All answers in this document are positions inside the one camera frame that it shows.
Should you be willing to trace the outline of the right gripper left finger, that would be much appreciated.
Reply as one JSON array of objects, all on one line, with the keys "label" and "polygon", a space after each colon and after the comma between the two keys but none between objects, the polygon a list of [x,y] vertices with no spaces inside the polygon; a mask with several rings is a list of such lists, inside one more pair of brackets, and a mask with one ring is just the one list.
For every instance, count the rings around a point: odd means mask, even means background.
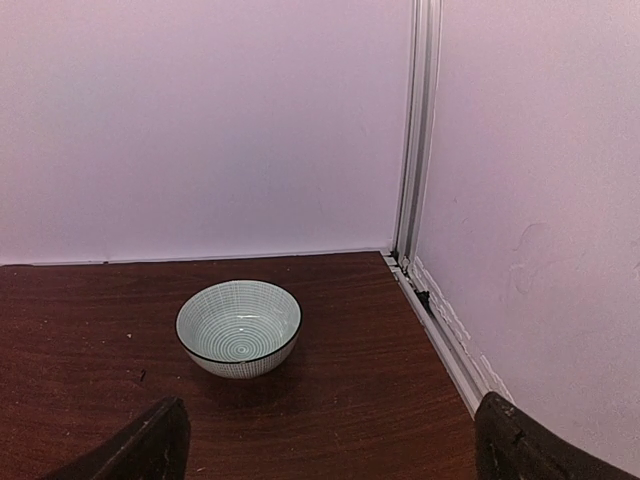
[{"label": "right gripper left finger", "polygon": [[184,401],[165,397],[113,437],[46,479],[183,479],[191,426]]}]

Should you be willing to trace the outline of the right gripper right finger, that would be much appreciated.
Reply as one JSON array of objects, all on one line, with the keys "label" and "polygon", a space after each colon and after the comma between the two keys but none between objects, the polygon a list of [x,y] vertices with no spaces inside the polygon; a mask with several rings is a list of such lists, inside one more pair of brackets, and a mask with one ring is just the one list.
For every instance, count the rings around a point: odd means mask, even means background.
[{"label": "right gripper right finger", "polygon": [[564,441],[496,392],[484,395],[474,422],[479,479],[636,479]]}]

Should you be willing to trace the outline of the pale blue tea bowl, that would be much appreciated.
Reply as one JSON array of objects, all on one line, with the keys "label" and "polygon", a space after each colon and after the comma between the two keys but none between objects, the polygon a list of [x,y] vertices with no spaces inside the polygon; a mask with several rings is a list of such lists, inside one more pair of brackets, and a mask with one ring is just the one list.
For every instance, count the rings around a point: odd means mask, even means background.
[{"label": "pale blue tea bowl", "polygon": [[231,280],[207,287],[180,308],[176,337],[208,373],[245,380],[279,367],[293,351],[303,316],[287,290],[263,281]]}]

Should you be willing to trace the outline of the right aluminium frame post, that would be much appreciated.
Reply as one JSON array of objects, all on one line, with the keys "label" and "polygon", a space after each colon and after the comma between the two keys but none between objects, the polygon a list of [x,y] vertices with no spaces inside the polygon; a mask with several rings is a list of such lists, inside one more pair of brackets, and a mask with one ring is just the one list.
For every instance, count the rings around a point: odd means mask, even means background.
[{"label": "right aluminium frame post", "polygon": [[441,0],[415,1],[411,24],[408,108],[402,179],[392,255],[413,262],[426,193],[442,38]]}]

